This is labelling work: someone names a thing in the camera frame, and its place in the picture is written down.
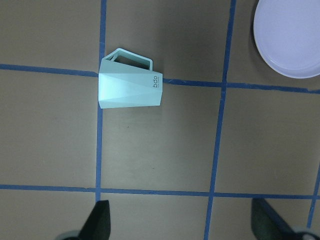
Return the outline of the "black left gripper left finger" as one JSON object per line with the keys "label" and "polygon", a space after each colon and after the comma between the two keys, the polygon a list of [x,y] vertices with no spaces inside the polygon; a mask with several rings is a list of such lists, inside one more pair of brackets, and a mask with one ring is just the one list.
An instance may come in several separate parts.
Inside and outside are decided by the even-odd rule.
{"label": "black left gripper left finger", "polygon": [[110,203],[97,201],[78,234],[79,240],[108,240],[111,235]]}

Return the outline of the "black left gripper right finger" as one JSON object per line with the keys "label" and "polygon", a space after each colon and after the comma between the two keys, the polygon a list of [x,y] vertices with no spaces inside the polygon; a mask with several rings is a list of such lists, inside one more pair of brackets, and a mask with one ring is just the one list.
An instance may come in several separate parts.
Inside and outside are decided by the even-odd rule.
{"label": "black left gripper right finger", "polygon": [[305,231],[294,231],[264,198],[251,201],[251,230],[257,240],[302,240]]}

